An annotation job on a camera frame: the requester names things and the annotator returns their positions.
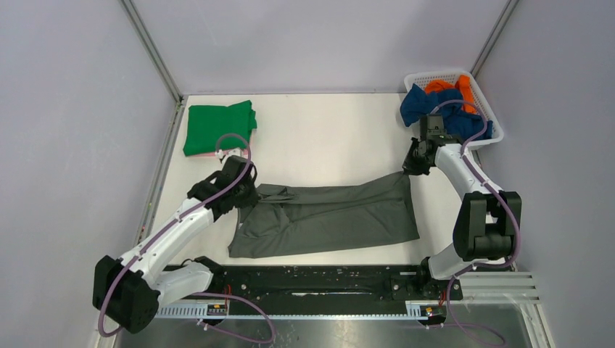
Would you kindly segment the grey t-shirt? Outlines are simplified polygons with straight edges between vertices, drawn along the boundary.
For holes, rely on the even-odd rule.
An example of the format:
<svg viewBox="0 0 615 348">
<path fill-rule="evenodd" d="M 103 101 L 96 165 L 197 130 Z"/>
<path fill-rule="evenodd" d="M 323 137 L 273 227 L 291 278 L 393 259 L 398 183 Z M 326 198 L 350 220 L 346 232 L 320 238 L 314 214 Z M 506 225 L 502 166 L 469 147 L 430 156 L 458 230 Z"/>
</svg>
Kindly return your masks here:
<svg viewBox="0 0 615 348">
<path fill-rule="evenodd" d="M 354 186 L 261 184 L 239 211 L 233 258 L 266 258 L 380 247 L 419 238 L 410 179 L 391 173 Z"/>
</svg>

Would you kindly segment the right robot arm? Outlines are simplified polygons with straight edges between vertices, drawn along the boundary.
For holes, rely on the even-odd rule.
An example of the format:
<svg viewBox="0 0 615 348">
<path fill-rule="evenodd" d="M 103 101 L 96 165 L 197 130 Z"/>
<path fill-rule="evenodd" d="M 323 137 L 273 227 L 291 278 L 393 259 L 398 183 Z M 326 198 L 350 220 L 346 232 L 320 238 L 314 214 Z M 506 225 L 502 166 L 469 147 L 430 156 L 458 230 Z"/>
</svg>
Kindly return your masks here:
<svg viewBox="0 0 615 348">
<path fill-rule="evenodd" d="M 449 134 L 441 115 L 424 115 L 419 120 L 420 136 L 413 138 L 403 171 L 428 175 L 442 171 L 461 198 L 452 242 L 421 263 L 423 274 L 416 279 L 417 292 L 433 299 L 445 281 L 464 269 L 512 257 L 517 247 L 521 198 L 504 191 L 477 166 L 461 138 Z"/>
</svg>

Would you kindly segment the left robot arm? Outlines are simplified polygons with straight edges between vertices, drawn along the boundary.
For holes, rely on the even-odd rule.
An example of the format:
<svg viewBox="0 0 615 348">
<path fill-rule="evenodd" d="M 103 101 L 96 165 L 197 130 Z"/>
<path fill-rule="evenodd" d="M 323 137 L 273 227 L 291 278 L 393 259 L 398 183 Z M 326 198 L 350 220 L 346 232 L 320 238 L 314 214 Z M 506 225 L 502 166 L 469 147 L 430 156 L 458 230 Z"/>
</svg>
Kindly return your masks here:
<svg viewBox="0 0 615 348">
<path fill-rule="evenodd" d="M 227 155 L 222 168 L 195 183 L 161 229 L 118 258 L 104 256 L 94 271 L 93 306 L 99 310 L 98 330 L 106 318 L 136 334 L 157 311 L 184 297 L 202 292 L 215 298 L 225 288 L 224 277 L 199 261 L 167 271 L 169 262 L 200 232 L 222 215 L 258 201 L 257 170 L 253 162 Z"/>
</svg>

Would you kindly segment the folded pink t-shirt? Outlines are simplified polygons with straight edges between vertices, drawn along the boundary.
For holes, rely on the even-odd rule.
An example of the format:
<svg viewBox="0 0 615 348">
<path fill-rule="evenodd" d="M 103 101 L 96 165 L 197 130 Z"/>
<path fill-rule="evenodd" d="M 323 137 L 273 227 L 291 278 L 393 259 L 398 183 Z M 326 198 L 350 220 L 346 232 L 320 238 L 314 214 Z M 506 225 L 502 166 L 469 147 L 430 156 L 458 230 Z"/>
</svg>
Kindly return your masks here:
<svg viewBox="0 0 615 348">
<path fill-rule="evenodd" d="M 246 149 L 235 148 L 235 149 L 229 149 L 229 150 L 231 150 L 233 152 L 233 155 L 237 155 L 237 156 L 244 157 L 244 158 L 247 158 L 247 156 L 248 156 L 248 151 Z M 207 152 L 207 153 L 204 153 L 204 154 L 196 154 L 196 155 L 194 155 L 194 157 L 212 157 L 212 158 L 216 158 L 215 157 L 215 153 L 216 152 Z"/>
</svg>

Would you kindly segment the blue t-shirt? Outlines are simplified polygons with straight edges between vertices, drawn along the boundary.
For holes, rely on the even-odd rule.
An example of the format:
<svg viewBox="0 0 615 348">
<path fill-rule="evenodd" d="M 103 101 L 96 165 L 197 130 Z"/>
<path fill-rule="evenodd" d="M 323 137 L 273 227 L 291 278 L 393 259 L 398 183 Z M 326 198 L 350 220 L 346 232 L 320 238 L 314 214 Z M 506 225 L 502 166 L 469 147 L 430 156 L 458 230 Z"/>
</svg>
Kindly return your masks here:
<svg viewBox="0 0 615 348">
<path fill-rule="evenodd" d="M 460 91 L 445 89 L 429 92 L 413 84 L 400 105 L 400 116 L 405 127 L 417 123 L 423 116 L 430 114 L 435 107 L 437 115 L 442 116 L 446 132 L 459 136 L 464 141 L 478 134 L 484 127 L 483 118 L 477 111 L 466 111 L 470 103 L 464 101 Z"/>
</svg>

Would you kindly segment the folded green t-shirt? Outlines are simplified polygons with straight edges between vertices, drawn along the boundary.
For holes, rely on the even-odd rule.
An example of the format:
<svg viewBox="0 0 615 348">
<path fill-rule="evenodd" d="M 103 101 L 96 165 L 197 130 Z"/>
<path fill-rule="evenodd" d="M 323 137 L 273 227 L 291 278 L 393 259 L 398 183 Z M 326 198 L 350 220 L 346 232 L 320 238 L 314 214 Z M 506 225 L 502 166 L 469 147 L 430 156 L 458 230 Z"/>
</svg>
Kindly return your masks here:
<svg viewBox="0 0 615 348">
<path fill-rule="evenodd" d="M 228 106 L 192 105 L 183 153 L 192 157 L 219 149 L 246 149 L 256 129 L 256 111 L 250 100 Z"/>
</svg>

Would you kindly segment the white plastic basket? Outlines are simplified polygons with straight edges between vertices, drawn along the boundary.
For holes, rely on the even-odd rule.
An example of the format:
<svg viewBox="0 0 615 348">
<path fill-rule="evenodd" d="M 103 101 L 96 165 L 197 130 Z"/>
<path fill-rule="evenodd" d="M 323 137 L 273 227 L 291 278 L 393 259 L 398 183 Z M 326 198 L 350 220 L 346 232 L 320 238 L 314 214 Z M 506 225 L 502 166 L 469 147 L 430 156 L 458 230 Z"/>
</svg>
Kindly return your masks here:
<svg viewBox="0 0 615 348">
<path fill-rule="evenodd" d="M 468 148 L 470 150 L 477 150 L 482 147 L 501 142 L 504 138 L 504 132 L 495 116 L 495 113 L 471 73 L 460 69 L 415 72 L 406 75 L 403 79 L 403 83 L 408 93 L 413 84 L 416 84 L 424 90 L 429 82 L 436 79 L 445 80 L 448 83 L 455 84 L 460 75 L 469 76 L 471 81 L 471 91 L 474 95 L 474 104 L 472 104 L 472 107 L 476 108 L 477 112 L 484 121 L 483 129 L 477 134 L 478 137 L 469 143 Z"/>
</svg>

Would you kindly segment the orange t-shirt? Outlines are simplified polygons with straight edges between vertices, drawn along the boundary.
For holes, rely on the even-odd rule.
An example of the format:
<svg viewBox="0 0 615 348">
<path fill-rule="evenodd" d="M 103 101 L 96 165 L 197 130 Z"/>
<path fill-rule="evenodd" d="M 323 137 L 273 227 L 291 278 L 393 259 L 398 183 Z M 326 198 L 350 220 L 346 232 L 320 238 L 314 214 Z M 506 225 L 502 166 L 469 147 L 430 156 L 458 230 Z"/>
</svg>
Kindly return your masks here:
<svg viewBox="0 0 615 348">
<path fill-rule="evenodd" d="M 474 104 L 474 95 L 471 91 L 470 82 L 470 78 L 467 75 L 460 75 L 455 84 L 448 83 L 445 80 L 436 79 L 429 82 L 424 90 L 429 94 L 431 92 L 442 92 L 448 89 L 456 89 L 461 93 L 463 100 L 470 103 L 464 104 L 463 110 L 465 112 L 476 114 L 476 108 L 472 107 L 472 104 Z"/>
</svg>

